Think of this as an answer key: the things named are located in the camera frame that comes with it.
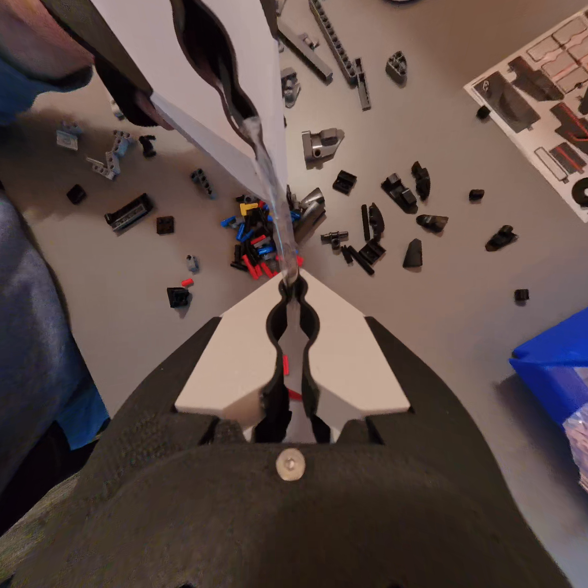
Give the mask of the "dark grey lego connector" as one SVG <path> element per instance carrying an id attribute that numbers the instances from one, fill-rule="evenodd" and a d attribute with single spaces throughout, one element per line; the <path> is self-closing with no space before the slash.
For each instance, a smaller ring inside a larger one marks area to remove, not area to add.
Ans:
<path id="1" fill-rule="evenodd" d="M 355 59 L 355 70 L 360 105 L 362 111 L 368 111 L 371 108 L 371 99 L 361 57 Z"/>

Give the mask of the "long black lego brick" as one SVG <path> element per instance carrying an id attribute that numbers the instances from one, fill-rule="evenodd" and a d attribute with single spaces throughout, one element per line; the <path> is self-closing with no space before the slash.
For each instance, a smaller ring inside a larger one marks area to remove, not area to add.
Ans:
<path id="1" fill-rule="evenodd" d="M 121 209 L 106 213 L 104 218 L 114 232 L 120 232 L 147 216 L 152 209 L 153 202 L 149 195 L 144 193 L 121 207 Z"/>

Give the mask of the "person's blue pants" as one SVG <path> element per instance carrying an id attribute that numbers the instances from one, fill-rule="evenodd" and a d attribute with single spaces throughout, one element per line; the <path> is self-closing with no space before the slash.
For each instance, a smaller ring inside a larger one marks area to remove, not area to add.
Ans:
<path id="1" fill-rule="evenodd" d="M 1 186 L 1 491 L 52 423 L 77 450 L 108 419 L 54 279 Z"/>

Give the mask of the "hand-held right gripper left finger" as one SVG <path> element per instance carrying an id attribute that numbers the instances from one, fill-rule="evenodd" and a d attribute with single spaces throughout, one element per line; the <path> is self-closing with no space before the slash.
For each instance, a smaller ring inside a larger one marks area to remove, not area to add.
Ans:
<path id="1" fill-rule="evenodd" d="M 288 302 L 283 279 L 274 277 L 227 310 L 175 401 L 176 410 L 235 421 L 252 430 L 255 442 L 282 442 L 292 417 L 279 345 Z"/>

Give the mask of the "clear plastic bag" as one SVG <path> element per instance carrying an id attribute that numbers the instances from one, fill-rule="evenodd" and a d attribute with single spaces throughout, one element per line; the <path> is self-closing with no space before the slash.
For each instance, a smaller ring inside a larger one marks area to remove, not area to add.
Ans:
<path id="1" fill-rule="evenodd" d="M 286 190 L 277 176 L 276 167 L 262 137 L 262 122 L 258 116 L 243 120 L 240 130 L 254 151 L 254 172 L 261 187 L 256 194 L 268 202 L 273 219 L 273 235 L 277 247 L 278 264 L 286 294 L 292 297 L 299 277 L 297 244 L 293 234 Z"/>

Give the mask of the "black double slope lego piece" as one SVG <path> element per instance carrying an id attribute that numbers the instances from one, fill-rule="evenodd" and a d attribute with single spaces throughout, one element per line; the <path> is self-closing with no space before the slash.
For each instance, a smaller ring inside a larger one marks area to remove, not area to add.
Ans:
<path id="1" fill-rule="evenodd" d="M 417 212 L 417 201 L 413 192 L 404 185 L 400 177 L 393 173 L 384 180 L 380 187 L 407 214 Z"/>

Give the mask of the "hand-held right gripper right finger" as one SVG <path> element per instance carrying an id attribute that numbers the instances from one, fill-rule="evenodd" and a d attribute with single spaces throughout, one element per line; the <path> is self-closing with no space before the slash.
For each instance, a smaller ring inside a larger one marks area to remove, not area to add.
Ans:
<path id="1" fill-rule="evenodd" d="M 303 351 L 302 396 L 317 442 L 335 442 L 346 423 L 405 413 L 407 395 L 368 317 L 306 270 L 296 294 Z"/>

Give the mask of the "black lego axle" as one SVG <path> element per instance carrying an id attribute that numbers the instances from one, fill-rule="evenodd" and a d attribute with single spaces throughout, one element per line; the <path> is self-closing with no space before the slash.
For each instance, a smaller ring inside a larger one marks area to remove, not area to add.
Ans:
<path id="1" fill-rule="evenodd" d="M 352 246 L 347 246 L 346 247 L 346 251 L 349 253 L 349 255 L 351 256 L 351 258 L 369 275 L 369 276 L 373 276 L 375 274 L 375 271 L 373 270 L 373 268 L 371 267 L 370 263 L 365 260 L 365 258 L 358 253 L 357 250 L 355 250 Z"/>

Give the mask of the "pile of clear plastic bags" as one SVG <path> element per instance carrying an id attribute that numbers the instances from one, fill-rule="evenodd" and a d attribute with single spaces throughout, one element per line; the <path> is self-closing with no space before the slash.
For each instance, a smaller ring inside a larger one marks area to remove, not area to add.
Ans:
<path id="1" fill-rule="evenodd" d="M 587 492 L 587 403 L 563 422 L 563 429 L 579 471 L 579 484 Z"/>

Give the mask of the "blue storage bin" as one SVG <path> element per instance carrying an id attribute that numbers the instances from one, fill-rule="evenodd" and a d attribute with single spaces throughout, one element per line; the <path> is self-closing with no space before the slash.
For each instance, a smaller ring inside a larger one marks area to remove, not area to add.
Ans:
<path id="1" fill-rule="evenodd" d="M 551 420 L 563 427 L 587 403 L 587 309 L 521 344 L 509 362 Z"/>

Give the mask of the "blue-grey lego beam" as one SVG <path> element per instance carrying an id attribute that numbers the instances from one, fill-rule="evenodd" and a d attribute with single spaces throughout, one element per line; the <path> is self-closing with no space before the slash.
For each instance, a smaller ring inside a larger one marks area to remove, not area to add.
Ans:
<path id="1" fill-rule="evenodd" d="M 190 174 L 193 183 L 200 187 L 211 200 L 217 198 L 217 192 L 202 168 L 197 168 Z"/>

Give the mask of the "small dark grey lego piece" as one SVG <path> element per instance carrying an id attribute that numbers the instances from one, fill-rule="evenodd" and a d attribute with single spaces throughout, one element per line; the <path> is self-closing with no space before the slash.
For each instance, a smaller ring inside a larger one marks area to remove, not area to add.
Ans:
<path id="1" fill-rule="evenodd" d="M 287 67 L 281 70 L 282 96 L 286 108 L 292 108 L 298 99 L 301 87 L 296 70 Z"/>

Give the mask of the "pile of small lego pins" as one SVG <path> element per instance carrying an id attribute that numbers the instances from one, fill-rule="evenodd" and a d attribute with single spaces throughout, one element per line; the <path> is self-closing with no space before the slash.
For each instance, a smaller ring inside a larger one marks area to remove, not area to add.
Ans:
<path id="1" fill-rule="evenodd" d="M 221 221 L 236 231 L 231 267 L 247 272 L 254 280 L 273 278 L 279 270 L 279 255 L 273 237 L 274 222 L 267 202 L 251 194 L 235 198 L 239 211 Z"/>

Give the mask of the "light blue-grey lego piece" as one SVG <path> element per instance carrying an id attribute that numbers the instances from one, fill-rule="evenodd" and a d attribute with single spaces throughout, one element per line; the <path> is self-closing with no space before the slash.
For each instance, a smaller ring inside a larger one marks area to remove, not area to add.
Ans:
<path id="1" fill-rule="evenodd" d="M 62 121 L 55 131 L 55 143 L 58 147 L 77 152 L 79 149 L 79 137 L 83 129 L 77 122 Z"/>

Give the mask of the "dark grey lego wedge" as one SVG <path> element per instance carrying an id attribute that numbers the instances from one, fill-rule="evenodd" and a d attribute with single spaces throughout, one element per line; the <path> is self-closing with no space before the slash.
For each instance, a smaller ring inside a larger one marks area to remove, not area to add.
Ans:
<path id="1" fill-rule="evenodd" d="M 333 70 L 301 40 L 282 18 L 277 19 L 277 30 L 281 40 L 301 59 L 324 84 L 330 84 Z"/>

